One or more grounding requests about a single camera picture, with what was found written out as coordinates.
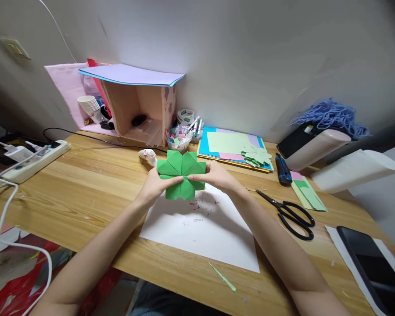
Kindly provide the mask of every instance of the smartphone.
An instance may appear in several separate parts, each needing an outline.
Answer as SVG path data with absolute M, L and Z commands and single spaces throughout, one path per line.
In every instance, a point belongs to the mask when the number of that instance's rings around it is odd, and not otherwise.
M 373 238 L 343 226 L 337 231 L 377 306 L 395 316 L 395 271 Z

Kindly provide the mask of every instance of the blue yarn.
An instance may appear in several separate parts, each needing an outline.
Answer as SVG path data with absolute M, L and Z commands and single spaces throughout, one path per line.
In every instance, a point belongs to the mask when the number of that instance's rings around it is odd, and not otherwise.
M 342 105 L 330 98 L 317 105 L 312 105 L 310 110 L 293 121 L 293 125 L 318 122 L 318 129 L 344 128 L 352 139 L 358 140 L 369 136 L 370 130 L 355 122 L 355 111 L 354 108 Z

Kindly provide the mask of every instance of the scissors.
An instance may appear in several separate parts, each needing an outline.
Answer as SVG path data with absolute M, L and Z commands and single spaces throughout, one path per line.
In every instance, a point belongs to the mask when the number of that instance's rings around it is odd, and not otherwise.
M 297 238 L 300 238 L 301 240 L 306 240 L 306 241 L 312 240 L 314 238 L 313 232 L 311 231 L 311 229 L 309 227 L 315 226 L 315 220 L 304 208 L 302 208 L 301 206 L 299 206 L 295 203 L 288 202 L 288 201 L 283 201 L 282 203 L 277 202 L 274 199 L 267 196 L 266 194 L 264 194 L 263 192 L 259 191 L 258 189 L 256 189 L 256 192 L 262 198 L 264 198 L 270 204 L 272 204 L 273 206 L 276 207 L 276 209 L 279 212 L 278 216 L 279 216 L 280 220 L 294 236 L 296 236 Z M 308 223 L 307 221 L 302 219 L 300 216 L 298 216 L 296 213 L 294 213 L 294 211 L 292 211 L 291 208 L 289 208 L 289 206 L 292 206 L 293 208 L 296 208 L 299 211 L 303 212 L 303 214 L 306 215 L 306 217 L 309 219 L 310 222 Z M 301 235 L 301 234 L 297 233 L 294 229 L 292 229 L 290 224 L 287 223 L 284 216 L 287 217 L 288 219 L 292 220 L 297 225 L 299 225 L 309 235 L 305 236 L 305 235 Z

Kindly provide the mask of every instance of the green origami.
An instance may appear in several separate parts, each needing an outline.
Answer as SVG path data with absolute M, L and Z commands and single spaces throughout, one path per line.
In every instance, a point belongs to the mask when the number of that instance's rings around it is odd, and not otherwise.
M 161 179 L 171 179 L 183 176 L 182 182 L 174 184 L 165 191 L 167 200 L 194 200 L 196 190 L 204 190 L 205 182 L 190 181 L 187 176 L 191 174 L 203 174 L 206 171 L 206 162 L 198 162 L 197 152 L 187 152 L 181 155 L 178 151 L 167 151 L 167 160 L 158 160 L 157 171 Z
M 254 145 L 244 146 L 241 154 L 244 156 L 244 160 L 253 167 L 271 164 L 272 155 L 268 154 L 265 148 L 258 148 Z

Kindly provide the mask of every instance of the wooden desk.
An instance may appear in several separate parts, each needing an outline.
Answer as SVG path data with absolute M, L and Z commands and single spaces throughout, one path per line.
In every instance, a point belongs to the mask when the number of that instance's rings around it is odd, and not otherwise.
M 89 135 L 117 141 L 110 136 Z M 140 164 L 137 148 L 109 146 L 77 135 L 67 141 L 72 144 L 69 152 L 19 187 L 6 219 L 33 234 L 79 251 L 136 197 L 149 165 Z M 266 147 L 270 154 L 275 154 L 274 144 L 266 143 Z M 165 154 L 156 153 L 158 158 L 164 158 Z M 278 183 L 276 173 L 224 166 L 247 188 L 268 188 L 266 192 L 274 199 L 299 203 L 291 188 Z M 356 203 L 319 192 L 317 186 L 311 184 L 329 213 L 311 211 L 316 221 L 315 238 L 311 242 L 296 241 L 352 314 L 374 315 L 325 225 L 343 225 L 380 238 L 394 255 L 395 246 Z M 10 192 L 0 190 L 0 214 Z M 254 195 L 266 211 L 276 217 L 274 207 Z M 237 288 L 234 293 L 210 267 L 207 258 L 139 238 L 143 221 L 144 218 L 123 245 L 114 261 L 116 268 L 231 315 L 297 314 L 284 285 L 258 245 L 260 274 L 220 262 L 214 264 Z

